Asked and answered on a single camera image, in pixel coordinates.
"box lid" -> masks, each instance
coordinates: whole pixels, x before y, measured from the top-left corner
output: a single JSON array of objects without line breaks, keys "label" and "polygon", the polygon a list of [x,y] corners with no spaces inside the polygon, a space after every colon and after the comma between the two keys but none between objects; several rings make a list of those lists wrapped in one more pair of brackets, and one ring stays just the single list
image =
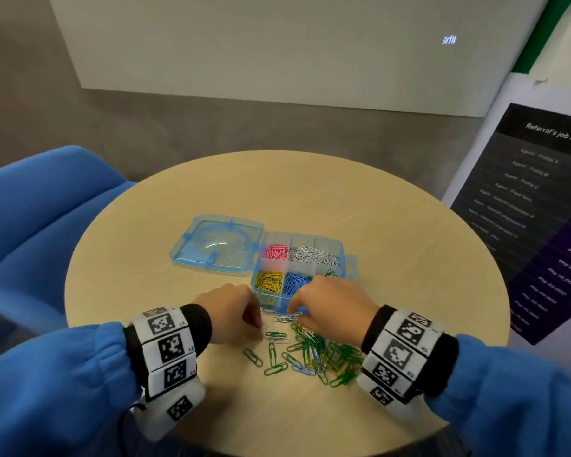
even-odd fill
[{"label": "box lid", "polygon": [[222,215],[199,215],[169,252],[179,264],[241,274],[251,268],[264,225]]}]

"round table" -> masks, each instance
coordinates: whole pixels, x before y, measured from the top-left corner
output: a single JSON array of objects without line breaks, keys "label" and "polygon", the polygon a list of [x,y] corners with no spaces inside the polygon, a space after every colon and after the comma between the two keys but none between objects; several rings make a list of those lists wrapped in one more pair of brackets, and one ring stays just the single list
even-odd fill
[{"label": "round table", "polygon": [[[277,150],[190,161],[115,199],[72,257],[65,290],[69,325],[128,323],[142,311],[181,306],[227,282],[249,284],[250,274],[211,273],[169,258],[192,218],[205,213],[256,220],[267,231],[340,239],[345,253],[357,255],[358,282],[377,304],[415,310],[451,334],[507,342],[503,279],[457,215],[384,171]],[[285,346],[278,345],[280,358]],[[174,435],[244,457],[357,457],[396,449],[445,424],[425,405],[417,420],[400,423],[357,384],[330,388],[291,369],[266,377],[242,349],[210,345],[200,356],[206,398]],[[268,365],[266,341],[254,351]]]}]

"blue plastic box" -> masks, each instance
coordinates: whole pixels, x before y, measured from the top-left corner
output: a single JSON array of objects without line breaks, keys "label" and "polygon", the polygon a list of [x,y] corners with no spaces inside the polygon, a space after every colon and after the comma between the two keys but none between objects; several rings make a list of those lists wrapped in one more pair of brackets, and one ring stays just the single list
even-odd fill
[{"label": "blue plastic box", "polygon": [[[292,295],[283,293],[283,284],[279,293],[257,289],[256,277],[261,271],[282,272],[284,276],[289,272],[316,276],[332,270],[339,277],[358,277],[358,261],[354,255],[345,255],[342,242],[307,234],[272,231],[267,231],[263,238],[263,229],[264,225],[257,221],[200,215],[193,218],[169,256],[176,263],[210,271],[242,274],[253,268],[251,289],[263,307],[280,313],[285,313]],[[267,246],[272,244],[287,245],[289,250],[300,245],[319,248],[336,256],[340,265],[291,261],[289,252],[286,260],[264,258]]]}]

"blue chair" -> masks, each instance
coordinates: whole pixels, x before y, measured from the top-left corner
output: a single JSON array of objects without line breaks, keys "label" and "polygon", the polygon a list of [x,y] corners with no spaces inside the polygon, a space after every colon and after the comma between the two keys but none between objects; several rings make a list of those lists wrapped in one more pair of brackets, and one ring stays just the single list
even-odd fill
[{"label": "blue chair", "polygon": [[134,184],[73,145],[0,168],[0,315],[36,334],[67,327],[64,285],[76,244]]}]

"blue sleeve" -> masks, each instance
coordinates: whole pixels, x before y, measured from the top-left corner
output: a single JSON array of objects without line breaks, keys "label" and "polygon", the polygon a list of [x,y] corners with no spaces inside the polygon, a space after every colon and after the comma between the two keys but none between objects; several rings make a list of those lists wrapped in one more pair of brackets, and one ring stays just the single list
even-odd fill
[{"label": "blue sleeve", "polygon": [[120,323],[29,340],[0,356],[0,457],[76,451],[138,398]]},{"label": "blue sleeve", "polygon": [[556,365],[457,336],[459,357],[431,410],[474,456],[571,457],[571,380]]}]

